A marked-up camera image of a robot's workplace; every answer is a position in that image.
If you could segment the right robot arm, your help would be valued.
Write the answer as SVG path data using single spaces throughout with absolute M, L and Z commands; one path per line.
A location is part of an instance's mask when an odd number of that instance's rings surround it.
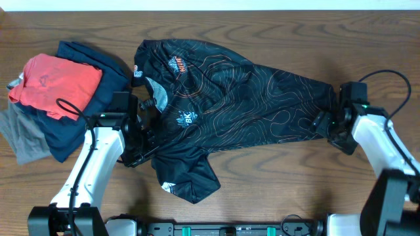
M 341 85 L 339 107 L 319 112 L 310 129 L 347 155 L 361 147 L 377 177 L 361 213 L 329 215 L 326 235 L 419 234 L 419 211 L 404 209 L 407 201 L 419 203 L 419 162 L 388 113 L 369 104 L 366 84 Z

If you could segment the black orange patterned jersey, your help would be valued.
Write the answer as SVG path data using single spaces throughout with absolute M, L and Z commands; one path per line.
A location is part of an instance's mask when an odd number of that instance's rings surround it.
M 315 140 L 312 122 L 336 102 L 330 84 L 205 41 L 145 40 L 134 62 L 135 83 L 146 86 L 158 111 L 150 124 L 158 182 L 193 204 L 221 186 L 211 153 Z

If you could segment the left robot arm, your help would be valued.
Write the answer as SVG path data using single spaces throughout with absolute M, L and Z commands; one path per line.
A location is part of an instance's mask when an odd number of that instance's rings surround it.
M 30 235 L 147 235 L 135 216 L 103 220 L 100 207 L 116 163 L 134 168 L 158 149 L 137 110 L 143 106 L 130 92 L 115 92 L 110 107 L 86 117 L 83 148 L 61 190 L 49 206 L 35 206 L 28 216 Z

